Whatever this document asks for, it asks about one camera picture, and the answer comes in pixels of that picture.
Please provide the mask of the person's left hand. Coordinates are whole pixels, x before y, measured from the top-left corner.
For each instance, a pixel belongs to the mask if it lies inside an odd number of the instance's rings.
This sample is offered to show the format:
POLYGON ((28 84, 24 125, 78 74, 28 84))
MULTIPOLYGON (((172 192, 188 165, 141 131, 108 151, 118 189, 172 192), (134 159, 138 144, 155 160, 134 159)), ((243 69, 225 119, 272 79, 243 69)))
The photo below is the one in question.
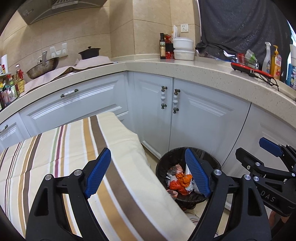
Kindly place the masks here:
POLYGON ((268 219, 270 228, 273 229, 279 221, 286 223, 288 219, 289 219, 289 216, 287 217, 280 216, 278 213, 272 210, 268 219))

